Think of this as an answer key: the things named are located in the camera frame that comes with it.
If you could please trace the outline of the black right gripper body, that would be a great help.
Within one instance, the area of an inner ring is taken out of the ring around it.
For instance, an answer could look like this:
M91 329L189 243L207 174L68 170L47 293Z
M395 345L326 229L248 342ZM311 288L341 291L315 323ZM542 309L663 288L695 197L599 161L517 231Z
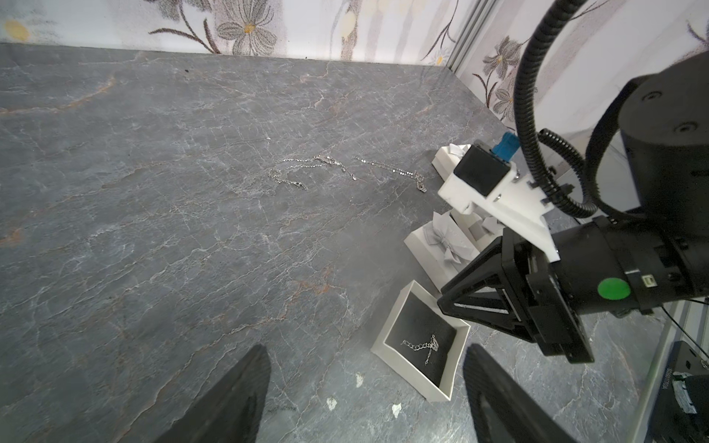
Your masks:
M595 361L579 316L566 299L547 256L510 228L501 238L504 295L524 330L544 356L565 356L571 364Z

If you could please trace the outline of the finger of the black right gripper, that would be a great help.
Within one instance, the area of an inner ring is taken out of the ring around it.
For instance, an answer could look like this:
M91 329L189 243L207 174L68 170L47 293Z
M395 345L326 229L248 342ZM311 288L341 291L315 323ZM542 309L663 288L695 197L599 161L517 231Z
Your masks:
M446 316L486 326L528 343L535 342L535 327L529 314L530 298L526 293L518 295L505 288L466 288L446 292L437 304Z
M492 241L470 264L441 290L439 300L448 302L503 302L501 281L502 238Z

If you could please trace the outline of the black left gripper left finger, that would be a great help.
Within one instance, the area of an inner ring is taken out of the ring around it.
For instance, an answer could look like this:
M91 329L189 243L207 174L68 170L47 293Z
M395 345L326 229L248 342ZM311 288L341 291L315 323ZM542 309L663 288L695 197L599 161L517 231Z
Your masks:
M159 442L254 442L271 380L267 348L253 346Z

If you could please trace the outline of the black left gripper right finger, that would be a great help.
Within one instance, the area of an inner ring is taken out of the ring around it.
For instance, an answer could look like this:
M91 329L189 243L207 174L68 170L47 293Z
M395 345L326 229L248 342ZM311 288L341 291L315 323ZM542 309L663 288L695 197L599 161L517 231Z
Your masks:
M463 379L479 442L574 441L478 344L466 351Z

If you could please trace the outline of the white jewelry box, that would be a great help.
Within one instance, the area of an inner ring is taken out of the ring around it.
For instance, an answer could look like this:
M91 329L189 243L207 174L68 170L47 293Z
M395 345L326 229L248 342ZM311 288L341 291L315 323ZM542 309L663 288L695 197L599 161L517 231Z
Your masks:
M479 255L448 212L433 212L404 243L439 291Z
M470 148L471 144L457 145L451 143L438 149L431 163L443 181L448 179Z

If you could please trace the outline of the white box base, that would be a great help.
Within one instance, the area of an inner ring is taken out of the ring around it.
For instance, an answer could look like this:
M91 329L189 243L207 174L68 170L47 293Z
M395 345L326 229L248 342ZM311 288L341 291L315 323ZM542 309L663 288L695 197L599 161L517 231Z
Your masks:
M371 352L428 402L448 402L469 332L413 281L400 291Z

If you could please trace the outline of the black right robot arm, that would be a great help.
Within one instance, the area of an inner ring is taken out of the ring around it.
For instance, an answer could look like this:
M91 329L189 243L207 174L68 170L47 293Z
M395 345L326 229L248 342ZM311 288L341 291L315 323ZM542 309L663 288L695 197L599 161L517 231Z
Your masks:
M581 316L649 314L707 295L707 54L626 84L589 141L590 181L615 136L623 141L638 207L604 206L590 223L553 234L558 260L507 225L443 287L443 314L582 364L594 356Z

